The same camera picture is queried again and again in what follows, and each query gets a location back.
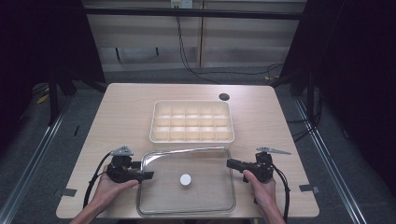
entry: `white plastic tray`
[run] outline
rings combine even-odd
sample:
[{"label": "white plastic tray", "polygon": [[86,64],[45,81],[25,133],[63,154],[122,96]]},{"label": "white plastic tray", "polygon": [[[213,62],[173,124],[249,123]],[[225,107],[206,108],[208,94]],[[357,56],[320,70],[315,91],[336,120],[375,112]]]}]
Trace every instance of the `white plastic tray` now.
[{"label": "white plastic tray", "polygon": [[231,143],[230,107],[222,101],[159,101],[149,139],[154,143]]}]

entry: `wooden table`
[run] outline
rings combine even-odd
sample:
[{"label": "wooden table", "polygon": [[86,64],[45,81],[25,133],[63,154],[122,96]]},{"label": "wooden table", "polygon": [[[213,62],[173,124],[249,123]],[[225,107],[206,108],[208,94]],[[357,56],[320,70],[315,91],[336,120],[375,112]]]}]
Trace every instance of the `wooden table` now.
[{"label": "wooden table", "polygon": [[[57,209],[60,218],[74,217],[82,208],[88,181],[107,152],[127,145],[134,152],[133,160],[154,150],[163,150],[149,140],[152,113],[161,100],[219,100],[221,93],[230,95],[228,104],[233,119],[234,141],[228,146],[231,156],[240,161],[255,161],[257,147],[272,147],[291,152],[273,154],[274,164],[286,175],[290,187],[289,217],[315,217],[318,205],[312,191],[301,192],[300,185],[308,180],[293,143],[274,89],[264,86],[195,85],[195,84],[111,84],[98,109],[91,130],[67,184],[76,189],[74,197],[63,196]],[[199,144],[181,146],[196,148]],[[285,192],[280,178],[276,179],[276,199],[283,213]],[[252,202],[250,185],[242,175],[233,172],[236,207],[225,217],[259,217]],[[141,218],[136,212],[137,188],[124,191],[99,217]]]}]

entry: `round black hole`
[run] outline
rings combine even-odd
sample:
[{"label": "round black hole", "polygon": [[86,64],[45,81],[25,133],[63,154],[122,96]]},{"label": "round black hole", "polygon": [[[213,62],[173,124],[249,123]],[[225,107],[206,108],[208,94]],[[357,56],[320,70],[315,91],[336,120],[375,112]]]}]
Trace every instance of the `round black hole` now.
[{"label": "round black hole", "polygon": [[227,93],[222,93],[222,94],[219,95],[219,98],[222,101],[228,101],[228,100],[230,100],[230,95],[227,94]]}]

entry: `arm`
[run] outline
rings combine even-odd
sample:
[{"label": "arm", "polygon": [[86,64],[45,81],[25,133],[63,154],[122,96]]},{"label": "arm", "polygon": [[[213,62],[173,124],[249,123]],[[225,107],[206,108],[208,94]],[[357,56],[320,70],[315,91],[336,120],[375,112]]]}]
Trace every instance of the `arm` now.
[{"label": "arm", "polygon": [[92,200],[70,223],[90,223],[96,216],[105,211],[122,191],[138,184],[139,182],[137,180],[130,180],[125,183],[117,184],[114,183],[106,173],[102,174]]},{"label": "arm", "polygon": [[253,196],[259,204],[259,212],[268,224],[283,224],[282,215],[276,205],[276,182],[272,178],[266,184],[261,183],[256,176],[248,170],[244,172],[245,177],[251,183]]}]

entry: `gray floor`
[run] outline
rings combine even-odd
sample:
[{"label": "gray floor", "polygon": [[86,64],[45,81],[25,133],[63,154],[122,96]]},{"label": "gray floor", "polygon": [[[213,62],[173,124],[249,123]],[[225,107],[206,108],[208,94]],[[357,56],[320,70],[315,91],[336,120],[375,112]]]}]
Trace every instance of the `gray floor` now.
[{"label": "gray floor", "polygon": [[[210,78],[221,84],[266,85],[278,76],[281,66],[272,70],[269,74],[265,72],[266,69],[266,66],[239,66],[194,70],[201,72],[259,73],[258,75],[215,73],[199,76]],[[113,71],[106,73],[106,79],[107,83],[214,84],[197,77],[184,68]],[[71,100],[71,104],[64,114],[63,122],[52,140],[30,188],[24,195],[12,223],[68,222],[68,220],[61,220],[56,217],[55,211],[60,198],[54,196],[54,192],[57,189],[65,188],[103,97],[102,93],[92,90],[82,83],[76,83],[76,85],[78,86],[78,92]],[[33,156],[35,148],[48,128],[49,102],[36,104],[35,100],[40,94],[41,92],[35,95],[20,124],[18,134],[15,135],[12,144],[8,147],[7,155],[0,160],[0,169],[3,171],[0,175],[0,182],[2,183],[0,191],[1,206],[4,205],[9,193],[15,188],[24,167]],[[276,88],[276,95],[286,120],[301,119],[295,100],[290,95],[289,85]],[[61,102],[65,102],[65,97],[62,94],[60,94],[60,97]],[[289,126],[291,134],[306,130],[302,122],[290,123]],[[362,158],[353,140],[345,138],[342,124],[337,121],[337,117],[325,103],[318,129],[352,194],[356,197],[367,222],[396,223],[395,198],[390,195],[378,175]],[[298,141],[296,146],[311,185],[320,189],[320,193],[316,194],[320,214],[313,218],[290,218],[289,223],[353,223],[310,135],[308,134]],[[96,219],[94,221],[94,223],[116,222],[117,220],[106,219]]]}]

